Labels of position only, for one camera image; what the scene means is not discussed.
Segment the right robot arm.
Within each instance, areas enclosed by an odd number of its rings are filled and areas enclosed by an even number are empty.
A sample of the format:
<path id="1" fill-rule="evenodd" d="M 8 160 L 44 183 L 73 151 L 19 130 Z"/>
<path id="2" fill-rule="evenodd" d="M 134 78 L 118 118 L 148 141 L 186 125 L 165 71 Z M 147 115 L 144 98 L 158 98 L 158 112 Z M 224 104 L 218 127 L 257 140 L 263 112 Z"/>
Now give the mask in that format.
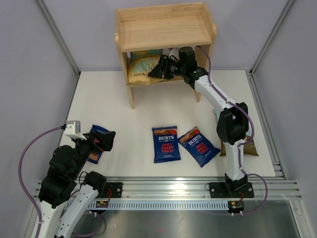
<path id="1" fill-rule="evenodd" d="M 178 52 L 177 58 L 174 55 L 162 55 L 148 76 L 162 79 L 181 76 L 186 84 L 202 94 L 218 111 L 216 131 L 226 149 L 227 171 L 224 182 L 209 183 L 211 197 L 253 198 L 252 184 L 243 170 L 244 145 L 253 140 L 247 138 L 246 133 L 254 130 L 248 106 L 244 102 L 232 100 L 216 85 L 211 79 L 210 70 L 198 66 L 191 47 L 182 47 Z"/>

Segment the yellow kettle chips bag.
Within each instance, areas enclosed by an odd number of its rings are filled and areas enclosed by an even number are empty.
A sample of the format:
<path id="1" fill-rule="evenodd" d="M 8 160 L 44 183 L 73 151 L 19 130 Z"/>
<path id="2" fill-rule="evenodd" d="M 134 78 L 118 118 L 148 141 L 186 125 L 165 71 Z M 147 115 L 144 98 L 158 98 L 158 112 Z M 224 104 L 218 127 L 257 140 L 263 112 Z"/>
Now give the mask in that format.
<path id="1" fill-rule="evenodd" d="M 163 49 L 131 52 L 128 66 L 128 85 L 150 85 L 161 82 L 162 79 L 148 77 L 148 74 L 158 64 L 162 54 Z"/>

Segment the light blue cassava chips bag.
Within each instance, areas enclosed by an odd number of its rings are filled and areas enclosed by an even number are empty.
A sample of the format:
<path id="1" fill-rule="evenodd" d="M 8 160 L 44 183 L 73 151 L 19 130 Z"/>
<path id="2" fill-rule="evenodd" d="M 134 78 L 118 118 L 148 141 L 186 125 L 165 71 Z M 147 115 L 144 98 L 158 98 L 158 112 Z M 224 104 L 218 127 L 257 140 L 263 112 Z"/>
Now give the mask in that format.
<path id="1" fill-rule="evenodd" d="M 216 109 L 213 109 L 213 112 L 216 116 L 216 121 L 218 121 L 219 116 L 220 116 L 219 111 L 217 111 Z M 252 129 L 251 129 L 251 127 L 249 127 L 249 130 L 246 132 L 246 139 L 245 140 L 249 141 L 249 139 L 251 138 L 251 135 L 252 135 Z M 253 140 L 249 144 L 244 146 L 243 151 L 244 151 L 244 155 L 259 156 Z M 224 145 L 222 140 L 220 141 L 220 156 L 221 157 L 226 156 L 226 149 L 225 149 L 225 145 Z"/>

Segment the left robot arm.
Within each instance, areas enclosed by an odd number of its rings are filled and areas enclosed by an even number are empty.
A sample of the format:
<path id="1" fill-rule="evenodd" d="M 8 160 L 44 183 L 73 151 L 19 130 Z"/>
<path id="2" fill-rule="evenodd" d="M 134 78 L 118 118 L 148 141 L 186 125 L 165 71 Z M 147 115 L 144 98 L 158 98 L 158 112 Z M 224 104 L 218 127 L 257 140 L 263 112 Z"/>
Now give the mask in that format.
<path id="1" fill-rule="evenodd" d="M 38 238 L 68 238 L 84 214 L 88 205 L 96 198 L 112 195 L 106 177 L 97 172 L 89 172 L 70 207 L 63 210 L 76 187 L 76 179 L 92 152 L 110 151 L 113 147 L 115 131 L 95 130 L 81 134 L 66 127 L 64 135 L 71 138 L 75 147 L 63 145 L 55 149 L 47 176 L 41 183 L 38 195 L 41 209 Z"/>

